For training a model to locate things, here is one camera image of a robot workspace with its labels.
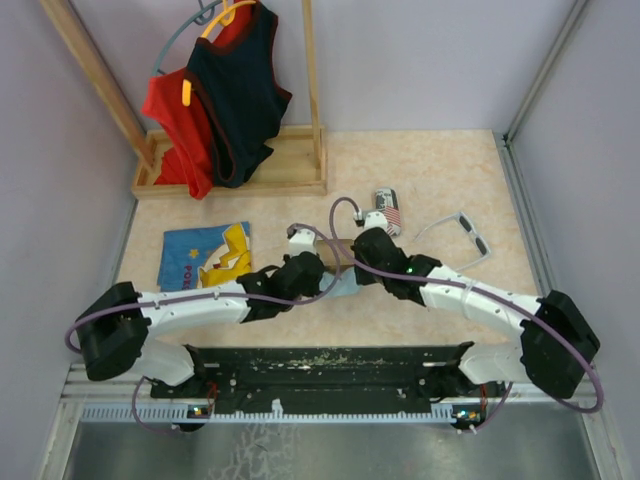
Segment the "plaid glasses case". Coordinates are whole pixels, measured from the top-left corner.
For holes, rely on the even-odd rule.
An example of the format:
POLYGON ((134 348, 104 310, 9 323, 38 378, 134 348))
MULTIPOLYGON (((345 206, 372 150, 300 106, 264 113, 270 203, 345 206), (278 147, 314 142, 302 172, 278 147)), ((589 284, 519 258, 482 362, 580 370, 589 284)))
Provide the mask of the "plaid glasses case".
POLYGON ((338 269, 346 271, 354 266, 354 262, 344 254, 344 251, 351 252, 353 243, 354 241, 350 239, 317 240, 315 249, 325 269, 329 273, 335 274, 338 269))

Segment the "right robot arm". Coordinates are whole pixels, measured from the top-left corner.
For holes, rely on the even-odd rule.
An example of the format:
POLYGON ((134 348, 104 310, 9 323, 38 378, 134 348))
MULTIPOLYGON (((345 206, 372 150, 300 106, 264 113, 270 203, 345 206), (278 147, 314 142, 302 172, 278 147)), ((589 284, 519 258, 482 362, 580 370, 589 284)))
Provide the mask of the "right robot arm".
POLYGON ((600 341, 572 298, 517 294, 474 281, 425 255, 407 255, 380 227, 352 247, 361 285, 377 282, 399 300, 447 310, 501 332, 508 342, 465 349, 446 372, 448 387, 470 395, 489 382, 528 381, 556 400, 573 397, 600 341))

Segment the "white frame sunglasses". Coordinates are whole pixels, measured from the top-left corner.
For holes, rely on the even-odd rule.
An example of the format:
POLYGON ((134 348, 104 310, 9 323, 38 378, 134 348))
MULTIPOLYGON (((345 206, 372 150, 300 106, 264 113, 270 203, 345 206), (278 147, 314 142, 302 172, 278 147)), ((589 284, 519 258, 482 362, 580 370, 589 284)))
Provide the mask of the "white frame sunglasses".
POLYGON ((488 242, 485 240, 485 238, 478 232, 478 230, 476 229, 475 225, 473 224, 473 222, 471 221, 471 219, 467 216, 467 214, 463 211, 458 211, 454 214, 448 215, 446 217, 443 217, 427 226, 425 226, 414 238, 413 241, 417 242, 425 233, 429 232, 430 230, 433 230, 435 227, 441 226, 447 222, 454 222, 455 224, 459 225, 464 234, 466 235, 466 237, 470 240, 470 242, 472 243, 472 245, 476 248, 477 252, 479 253, 479 257, 476 258, 475 260, 456 267, 455 271, 457 272, 462 272, 465 270, 468 270, 472 267, 475 267, 478 264, 481 264, 482 262, 488 260, 491 255, 492 255, 492 250, 488 244, 488 242))

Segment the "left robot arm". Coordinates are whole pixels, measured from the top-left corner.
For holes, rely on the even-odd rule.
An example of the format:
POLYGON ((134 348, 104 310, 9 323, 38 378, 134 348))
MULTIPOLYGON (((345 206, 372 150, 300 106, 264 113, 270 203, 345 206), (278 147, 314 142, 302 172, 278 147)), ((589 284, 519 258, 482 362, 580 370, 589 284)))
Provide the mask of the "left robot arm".
POLYGON ((89 380, 111 380, 128 372, 174 386, 184 395, 201 394, 208 373, 189 346, 157 340, 174 330, 272 319, 324 295, 325 266, 314 253, 287 256, 233 281, 200 290, 141 293, 130 282, 110 287, 65 334, 75 333, 89 380))

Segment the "light blue cloth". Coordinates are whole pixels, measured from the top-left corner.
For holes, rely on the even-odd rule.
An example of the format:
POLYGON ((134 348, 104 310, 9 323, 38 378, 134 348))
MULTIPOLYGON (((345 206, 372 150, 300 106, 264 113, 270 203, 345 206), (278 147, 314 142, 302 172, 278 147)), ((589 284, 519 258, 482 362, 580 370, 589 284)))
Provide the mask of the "light blue cloth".
POLYGON ((353 269, 342 272, 333 288, 330 289, 329 286, 335 279, 336 276, 331 272, 325 272, 323 274, 320 282, 320 290, 322 292, 327 291, 327 298, 355 295, 361 290, 361 287, 356 283, 355 271, 353 269))

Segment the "flag newsprint glasses case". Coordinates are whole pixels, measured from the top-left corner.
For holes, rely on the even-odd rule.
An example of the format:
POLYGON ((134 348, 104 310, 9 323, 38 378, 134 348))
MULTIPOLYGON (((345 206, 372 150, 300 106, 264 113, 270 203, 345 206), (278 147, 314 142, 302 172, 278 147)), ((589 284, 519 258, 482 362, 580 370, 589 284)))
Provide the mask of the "flag newsprint glasses case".
POLYGON ((389 187, 378 188, 374 193, 375 209, 387 220, 387 232, 392 237, 402 233, 402 220, 396 191, 389 187))

